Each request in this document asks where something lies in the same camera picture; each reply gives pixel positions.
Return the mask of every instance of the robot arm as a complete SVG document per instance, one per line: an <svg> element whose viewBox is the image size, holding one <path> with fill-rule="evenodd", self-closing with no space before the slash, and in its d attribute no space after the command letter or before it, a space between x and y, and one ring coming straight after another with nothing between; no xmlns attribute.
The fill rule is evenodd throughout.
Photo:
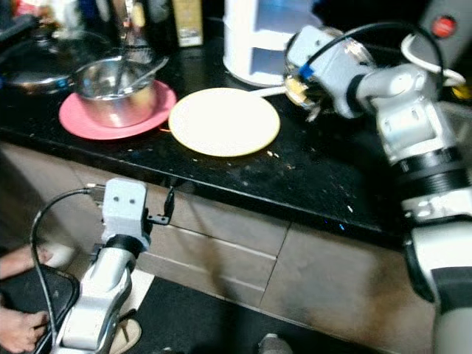
<svg viewBox="0 0 472 354"><path fill-rule="evenodd" d="M122 178L107 182L103 198L104 246L80 283L80 296L64 319L54 354L105 354L114 338L119 310L131 292L131 272L139 253L149 247L152 223L167 224L173 211L173 190L165 215L148 216L145 184Z"/></svg>
<svg viewBox="0 0 472 354"><path fill-rule="evenodd" d="M456 2L465 6L463 1ZM434 5L435 1L430 13L442 9ZM472 3L468 2L468 6L472 10ZM447 62L454 61L452 52L459 53L449 46L459 43L464 47L463 42L469 42L471 33L463 33L460 43L447 41ZM313 27L304 28L292 41L286 54L287 95L293 102L318 113L310 90L321 86L343 117L352 119L366 112L376 116L401 206L412 225L405 242L412 285L437 309L434 351L469 353L472 185L448 118L436 102L436 77L410 63L377 69L359 59L356 52L366 51L360 44L353 46L356 42L352 40L336 44L307 66L307 58L327 41L326 31Z"/></svg>

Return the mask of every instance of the black cable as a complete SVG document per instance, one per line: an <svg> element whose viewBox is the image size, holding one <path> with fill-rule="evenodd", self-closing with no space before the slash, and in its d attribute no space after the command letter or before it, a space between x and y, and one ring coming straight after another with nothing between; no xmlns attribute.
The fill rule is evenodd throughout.
<svg viewBox="0 0 472 354"><path fill-rule="evenodd" d="M443 91L443 81L444 81L444 57L443 54L441 53L441 49L436 43L436 40L434 39L433 35L426 31L425 29L415 26L414 24L410 24L409 22L402 22L402 21L393 21L393 22L379 22L377 24L366 24L364 26L357 27L355 29L351 29L350 31L347 31L343 35L340 35L339 37L334 38L331 42L323 46L318 52L313 54L305 63L303 67L308 67L314 62L316 59L318 59L321 55L323 55L327 50L331 49L333 46L336 44L354 36L354 35L360 35L362 33L366 32L371 32L373 30L408 30L410 32L413 32L417 35L421 35L423 38L425 38L430 44L431 47L434 50L434 54L436 56L437 60L437 65L440 68L440 72L437 75L437 96L440 97L441 92Z"/></svg>
<svg viewBox="0 0 472 354"><path fill-rule="evenodd" d="M55 311L54 311L54 308L52 307L51 293L49 292L49 287L46 283L46 279L44 278L43 270L41 269L41 264L39 263L37 240L36 240L37 235L38 235L39 224L41 220L43 219L43 217L45 216L45 214L47 213L47 211L51 209L51 207L57 202L65 198L68 198L72 195L89 194L89 193L90 193L89 188L81 188L78 190L70 190L68 192L65 192L63 194L60 194L54 197L38 212L38 214L36 214L35 220L32 222L31 232L29 234L29 243L31 245L32 260L35 264L35 269L38 272L39 281L41 283L41 287L43 288L44 298L46 299L47 310L49 313L49 322L51 324L52 345L54 345L54 343L56 342L56 338L58 337L58 327L56 324Z"/></svg>

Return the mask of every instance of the granite countertop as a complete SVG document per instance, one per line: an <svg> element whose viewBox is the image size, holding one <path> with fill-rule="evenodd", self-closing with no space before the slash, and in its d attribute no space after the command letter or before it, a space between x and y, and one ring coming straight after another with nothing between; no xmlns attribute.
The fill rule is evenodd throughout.
<svg viewBox="0 0 472 354"><path fill-rule="evenodd" d="M254 89L234 79L222 57L223 40L215 38L174 54L157 78L178 98L213 87ZM64 98L4 95L0 139L381 246L401 244L400 209L372 118L351 122L332 115L309 125L285 95L268 97L281 118L275 141L248 156L215 158L186 149L158 128L112 142L73 136L58 121Z"/></svg>

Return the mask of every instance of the wire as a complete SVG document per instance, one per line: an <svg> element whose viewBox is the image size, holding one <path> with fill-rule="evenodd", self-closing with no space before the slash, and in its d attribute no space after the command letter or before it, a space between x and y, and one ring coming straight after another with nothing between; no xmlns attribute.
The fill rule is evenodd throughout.
<svg viewBox="0 0 472 354"><path fill-rule="evenodd" d="M52 334L52 345L54 345L58 337L58 326L56 323L55 310L52 307L51 293L46 283L46 279L44 278L44 273L43 273L43 270L41 269L41 264L39 263L38 250L37 250L38 229L39 229L41 220L43 219L47 211L51 209L51 207L54 204L73 195L89 194L89 193L90 193L89 188L82 188L78 190L70 190L68 192L65 192L63 194L60 194L54 197L38 212L38 214L36 214L35 220L32 222L31 232L29 234L29 244L31 245L32 260L35 264L35 269L38 272L39 281L43 289L44 298L46 299L47 310L49 313L49 322L51 324L51 334Z"/></svg>
<svg viewBox="0 0 472 354"><path fill-rule="evenodd" d="M266 88L258 88L257 90L250 91L251 94L254 94L259 97L268 97L274 96L275 94L284 94L287 91L285 85L282 86L273 86Z"/></svg>
<svg viewBox="0 0 472 354"><path fill-rule="evenodd" d="M410 50L413 40L413 35L407 35L401 42L401 52L405 58L411 61L413 64L418 65L420 68L428 70L429 72L438 73L440 71L440 67L438 65L429 63L428 61L419 59L419 57L413 55ZM444 86L459 86L465 83L465 78L454 70L444 70L444 76L446 77Z"/></svg>
<svg viewBox="0 0 472 354"><path fill-rule="evenodd" d="M318 52L313 54L305 63L305 65L302 68L307 68L309 67L312 62L314 62L316 59L318 59L322 54L327 52L329 49L334 47L336 44L354 36L354 35L360 35L366 32L371 32L373 30L408 30L411 32L414 32L417 35L421 35L424 37L430 44L431 47L434 50L434 54L436 56L437 60L437 65L439 66L440 70L437 75L437 95L438 97L441 95L441 92L443 91L443 72L444 72L444 58L443 54L441 53L441 49L436 43L436 40L434 39L433 35L426 30L424 30L421 27L415 26L414 24L410 24L409 22L402 22L402 21L393 21L393 22L379 22L377 24L366 24L364 26L357 27L355 29L352 29L350 31L347 31L343 35L340 35L339 37L334 38L331 42L328 44L324 45Z"/></svg>

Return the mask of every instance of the pink plate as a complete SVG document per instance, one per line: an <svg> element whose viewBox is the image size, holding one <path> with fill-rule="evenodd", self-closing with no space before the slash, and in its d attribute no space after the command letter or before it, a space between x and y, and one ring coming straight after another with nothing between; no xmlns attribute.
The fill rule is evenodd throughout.
<svg viewBox="0 0 472 354"><path fill-rule="evenodd" d="M85 139L122 139L144 133L165 122L177 101L176 94L165 83L155 80L154 86L159 98L156 110L149 119L139 124L124 128L109 128L98 125L87 115L77 94L71 94L63 102L59 110L59 121L69 133Z"/></svg>

